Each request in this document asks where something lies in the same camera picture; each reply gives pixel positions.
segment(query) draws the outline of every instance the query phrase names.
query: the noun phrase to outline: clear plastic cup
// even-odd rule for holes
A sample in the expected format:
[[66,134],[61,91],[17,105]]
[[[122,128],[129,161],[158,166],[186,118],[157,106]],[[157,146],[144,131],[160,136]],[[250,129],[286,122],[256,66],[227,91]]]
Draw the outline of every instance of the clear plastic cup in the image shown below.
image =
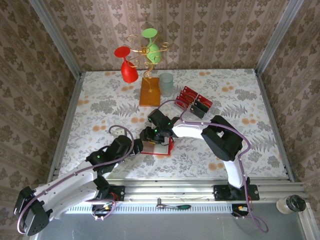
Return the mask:
[[276,202],[276,208],[282,214],[303,212],[306,209],[306,201],[298,195],[286,196]]
[[174,91],[174,76],[171,73],[162,73],[159,76],[159,88],[161,96],[170,97]]

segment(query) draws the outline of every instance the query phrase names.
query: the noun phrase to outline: screwdriver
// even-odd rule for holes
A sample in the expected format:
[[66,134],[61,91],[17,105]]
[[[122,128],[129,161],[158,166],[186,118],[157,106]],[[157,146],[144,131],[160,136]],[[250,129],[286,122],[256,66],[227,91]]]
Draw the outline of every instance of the screwdriver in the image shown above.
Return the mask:
[[184,205],[179,205],[179,206],[169,206],[165,204],[161,204],[161,198],[158,198],[158,204],[156,205],[158,209],[164,209],[164,208],[169,208],[169,209],[177,209],[177,210],[188,210],[191,208],[191,205],[184,204]]

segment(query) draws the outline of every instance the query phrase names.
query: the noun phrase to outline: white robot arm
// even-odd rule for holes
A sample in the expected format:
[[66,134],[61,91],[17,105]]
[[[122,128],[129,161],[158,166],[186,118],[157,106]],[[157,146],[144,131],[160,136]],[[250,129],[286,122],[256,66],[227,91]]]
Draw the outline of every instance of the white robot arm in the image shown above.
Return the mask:
[[[78,203],[92,199],[109,199],[111,186],[105,178],[118,163],[95,168],[93,166],[125,156],[131,146],[132,140],[120,135],[110,146],[92,152],[80,165],[56,180],[33,190],[29,186],[22,189],[13,210],[14,215],[20,219],[18,227],[23,229],[27,236],[33,236],[44,229],[53,218]],[[142,149],[142,141],[134,140],[129,156],[139,154]]]
[[[174,124],[172,131],[178,138],[189,137],[204,140],[202,132],[205,128],[207,128],[207,126],[185,124],[179,119]],[[229,184],[240,189],[245,183],[237,155],[233,161],[224,160],[223,163],[228,174]]]
[[[182,122],[179,117],[169,119],[158,109],[155,109],[148,115],[148,120],[152,122],[156,128],[146,127],[141,132],[140,139],[155,144],[163,143],[165,137],[189,137],[205,140],[213,153],[223,160],[228,174],[228,183],[237,189],[244,186],[245,181],[238,159],[243,141],[240,136],[221,127],[188,124]],[[219,115],[216,115],[211,122],[235,129]]]

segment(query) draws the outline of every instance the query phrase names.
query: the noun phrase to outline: table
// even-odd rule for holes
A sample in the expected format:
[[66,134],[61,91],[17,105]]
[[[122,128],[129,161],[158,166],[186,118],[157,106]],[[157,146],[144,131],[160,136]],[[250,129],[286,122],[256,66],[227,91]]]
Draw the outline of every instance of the table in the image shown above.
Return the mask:
[[[123,81],[120,71],[85,73],[60,175],[75,168],[92,151],[110,144],[114,139],[108,133],[111,125],[127,127],[135,138],[148,126],[147,115],[155,108],[139,107],[143,72],[138,71],[140,77],[132,84]],[[175,99],[184,86],[207,97],[213,105],[203,121],[221,115],[250,141],[252,149],[242,158],[248,176],[288,179],[253,69],[154,70],[152,74],[158,77],[165,72],[173,74],[174,91],[161,102]],[[178,116],[181,110],[173,106],[168,103],[161,111],[169,118]],[[200,121],[190,112],[184,118]],[[227,172],[203,140],[178,138],[170,156],[128,157],[109,178],[225,179]]]

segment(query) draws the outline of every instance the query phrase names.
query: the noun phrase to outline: green handle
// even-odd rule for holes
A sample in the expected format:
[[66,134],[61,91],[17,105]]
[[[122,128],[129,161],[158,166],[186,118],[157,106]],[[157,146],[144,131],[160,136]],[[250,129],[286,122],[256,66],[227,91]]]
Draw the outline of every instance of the green handle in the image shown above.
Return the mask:
[[191,205],[180,205],[177,206],[178,210],[187,210],[189,208],[191,208]]

